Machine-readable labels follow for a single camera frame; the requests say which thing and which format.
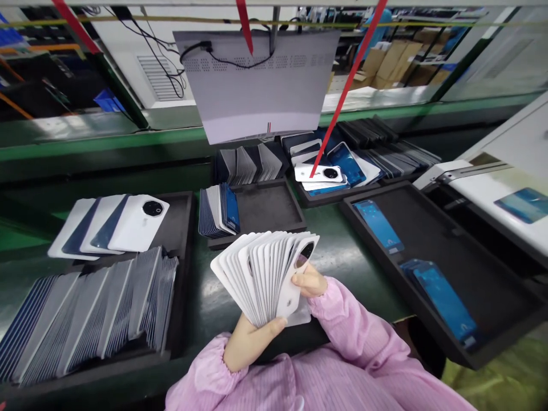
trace black tray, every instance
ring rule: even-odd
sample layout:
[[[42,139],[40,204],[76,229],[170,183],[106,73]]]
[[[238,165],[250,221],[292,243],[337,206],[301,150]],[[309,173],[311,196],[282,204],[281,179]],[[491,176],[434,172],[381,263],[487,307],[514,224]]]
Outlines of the black tray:
[[[406,176],[396,177],[396,178],[393,178],[393,179],[383,178],[383,179],[379,180],[378,182],[381,183],[381,186],[389,186],[391,184],[401,183],[401,182],[404,182],[404,181],[409,181],[409,182],[413,183],[422,174],[424,174],[424,172],[420,171],[420,172],[415,172],[415,173],[412,173],[412,174],[408,174]]]
[[[377,240],[352,206],[366,199],[378,205],[404,250],[390,255]],[[345,198],[340,208],[450,360],[478,369],[545,319],[546,302],[409,182]],[[468,350],[400,269],[413,258],[439,266],[476,322],[477,342]]]
[[[231,187],[238,201],[240,233],[235,236],[207,240],[211,250],[227,248],[240,235],[251,232],[301,232],[307,222],[295,195],[284,178]]]
[[[86,384],[101,378],[148,368],[177,358],[182,354],[184,348],[182,321],[185,284],[192,260],[191,236],[194,230],[196,198],[192,191],[162,194],[156,197],[169,203],[170,207],[150,248],[163,245],[170,257],[176,256],[179,258],[164,353],[161,354],[151,350],[147,347],[144,339],[137,339],[129,342],[121,352],[113,357],[105,360],[93,359],[88,364],[84,364],[82,369],[66,377],[24,388],[4,386],[2,387],[2,394],[5,397],[33,396]],[[121,255],[101,257],[96,261],[75,260],[66,272],[95,272],[103,267],[110,267],[119,261],[131,260],[136,256],[137,253],[126,252]]]
[[[301,199],[301,202],[304,208],[312,208],[312,207],[324,206],[326,204],[338,203],[340,200],[342,200],[345,197],[349,197],[352,195],[356,195],[365,191],[369,191],[369,190],[373,190],[375,188],[381,187],[380,184],[373,183],[373,184],[367,184],[366,186],[363,186],[363,187],[348,188],[347,190],[338,190],[338,191],[333,191],[325,194],[320,194],[317,196],[311,196],[308,193],[308,191],[306,191],[303,188],[303,184],[295,180],[295,175],[294,175],[295,173],[292,168],[290,172],[293,174],[293,176],[291,177],[291,182],[293,183],[295,190],[299,194],[299,198]]]

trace yellow wire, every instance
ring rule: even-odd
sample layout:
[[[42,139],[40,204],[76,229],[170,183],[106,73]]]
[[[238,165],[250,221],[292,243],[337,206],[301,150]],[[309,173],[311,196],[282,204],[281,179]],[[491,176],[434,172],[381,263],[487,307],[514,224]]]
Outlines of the yellow wire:
[[[239,20],[231,19],[210,19],[200,17],[172,17],[172,16],[134,16],[138,21],[158,21],[158,22],[188,22],[188,23],[212,23],[212,24],[226,24],[231,23],[239,25]],[[118,21],[114,16],[104,17],[79,17],[81,22],[108,22]],[[29,26],[58,26],[64,25],[67,21],[64,19],[56,20],[36,20],[36,21],[22,21],[13,23],[2,23],[0,29],[8,29],[12,27],[29,27]],[[252,25],[290,25],[290,26],[305,26],[305,27],[331,27],[334,29],[356,29],[358,27],[369,27],[369,24],[357,25],[354,23],[310,23],[310,22],[297,22],[297,21],[268,21],[268,20],[253,20],[249,24]],[[403,26],[426,26],[426,27],[522,27],[522,26],[546,26],[548,20],[539,22],[508,22],[508,23],[460,23],[454,21],[450,23],[430,23],[430,22],[393,22],[393,23],[379,23],[377,27],[403,27]]]

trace blue plastic bin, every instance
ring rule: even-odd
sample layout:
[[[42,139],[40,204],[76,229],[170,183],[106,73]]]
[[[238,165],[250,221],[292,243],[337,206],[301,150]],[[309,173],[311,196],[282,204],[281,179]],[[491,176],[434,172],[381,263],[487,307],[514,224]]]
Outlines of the blue plastic bin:
[[[114,97],[114,94],[112,91],[110,91],[108,88],[105,88],[103,91],[99,93],[97,97],[93,99],[95,103],[99,105],[103,109],[104,112],[115,112],[115,111],[125,111],[126,109],[120,104],[120,101],[116,97]]]
[[[2,13],[0,13],[0,22],[8,24]],[[25,39],[16,29],[0,29],[0,47],[5,47],[17,43],[24,43]]]

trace person's right hand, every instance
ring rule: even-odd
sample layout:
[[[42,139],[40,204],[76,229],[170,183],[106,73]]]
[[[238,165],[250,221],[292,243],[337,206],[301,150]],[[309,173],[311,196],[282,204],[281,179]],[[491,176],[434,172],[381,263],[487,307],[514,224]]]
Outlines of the person's right hand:
[[[303,274],[291,277],[291,282],[301,288],[301,294],[306,298],[319,297],[327,291],[327,280],[312,264],[308,264]]]

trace power cord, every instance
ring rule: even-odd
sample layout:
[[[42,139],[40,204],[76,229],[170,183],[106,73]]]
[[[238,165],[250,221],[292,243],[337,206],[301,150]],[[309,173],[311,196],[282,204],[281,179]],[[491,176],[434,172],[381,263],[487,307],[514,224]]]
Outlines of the power cord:
[[[270,30],[270,28],[268,28],[268,40],[270,42],[270,38],[272,36],[272,32]],[[235,67],[239,67],[240,69],[252,69],[254,67],[257,67],[257,66],[260,66],[261,64],[263,63],[266,63],[267,61],[269,61],[272,56],[274,55],[274,52],[276,50],[272,50],[272,52],[270,53],[270,55],[268,57],[266,57],[265,59],[259,61],[258,63],[255,63],[255,64],[252,64],[250,66],[243,66],[241,64],[238,64],[238,63],[235,63],[235,62],[231,62],[229,60],[222,60],[218,57],[215,57],[213,55],[213,44],[211,43],[211,41],[201,41],[199,43],[196,43],[195,45],[192,45],[190,46],[189,48],[187,48],[184,52],[181,53],[181,57],[179,57],[179,62],[183,64],[183,58],[185,55],[187,55],[190,51],[194,50],[194,49],[198,49],[198,48],[201,48],[201,49],[204,49],[207,53],[209,53],[209,55],[211,56],[211,58],[213,60],[216,60],[218,61],[219,63],[226,63],[226,64],[229,64],[229,65],[232,65],[232,66],[235,66]]]
[[[150,31],[152,32],[152,35],[153,35],[154,37],[156,37],[156,33],[154,33],[154,30],[152,29],[152,26],[150,25],[150,22],[149,22],[148,20],[147,20],[147,24],[148,24],[148,28],[149,28]],[[158,50],[160,51],[160,54],[161,54],[161,55],[167,60],[167,62],[168,62],[169,64],[171,64],[171,65],[173,66],[173,68],[175,69],[175,74],[170,74],[169,77],[176,77],[176,76],[178,76],[178,77],[179,77],[179,80],[181,80],[183,90],[186,90],[187,84],[186,84],[186,82],[184,81],[183,76],[182,76],[182,74],[184,73],[184,69],[179,70],[179,69],[177,68],[177,66],[175,66],[175,65],[173,64],[173,62],[172,62],[169,58],[167,58],[167,56],[166,56],[165,54],[162,53],[162,49],[159,47],[159,46],[160,46],[160,43],[156,43],[156,44],[158,45]],[[179,55],[179,52],[176,51],[176,50],[171,50],[171,49],[170,49],[170,51],[173,51],[174,53],[176,53],[177,55]]]
[[[116,15],[110,11],[108,8],[105,7],[105,10],[107,10],[112,16],[116,17]],[[160,46],[162,46],[166,51],[170,51],[172,53],[177,53],[179,54],[176,50],[173,50],[173,49],[169,49],[166,45],[173,45],[174,43],[169,43],[169,42],[166,42],[164,40],[160,40],[159,38],[157,38],[155,35],[154,35],[154,32],[153,34],[151,35],[150,33],[146,32],[145,30],[143,30],[138,24],[137,24],[137,21],[135,19],[131,19],[132,23],[135,25],[135,27],[137,27],[137,29],[140,31],[137,32],[135,30],[133,30],[130,26],[128,26],[127,24],[124,23],[123,20],[120,20],[118,19],[118,21],[120,23],[122,23],[122,25],[127,28],[128,30],[132,31],[133,33],[135,34],[138,34],[140,36],[142,36],[144,38],[144,40],[147,42],[147,46],[148,48],[150,49],[150,52],[152,53],[152,55],[154,56],[154,58],[156,59],[158,65],[162,68],[162,70],[164,71],[166,77],[169,79],[170,83],[171,83],[171,87],[173,87],[173,91],[175,92],[175,95],[180,98],[180,99],[183,99],[184,98],[184,89],[186,88],[186,83],[185,81],[183,80],[183,78],[181,77],[182,73],[184,73],[184,70],[181,70],[181,71],[178,71],[177,70],[177,67],[175,67],[175,65],[173,64],[173,62],[170,61],[170,59],[168,59],[163,53],[162,53],[162,50],[160,48]],[[162,64],[162,62],[160,61],[160,59],[158,58],[158,56],[156,55],[156,53],[154,52],[154,49],[152,48],[152,46],[150,45],[150,43],[148,42],[148,39],[152,39],[156,42],[157,46],[158,46],[158,50],[160,51],[160,54],[169,62],[173,65],[173,67],[175,68],[175,74],[170,74],[167,72],[166,68],[164,67],[164,65]],[[177,89],[177,87],[175,86],[175,84],[173,83],[173,81],[176,81],[177,84],[181,87],[181,92],[182,92],[182,95],[179,94],[179,90]]]

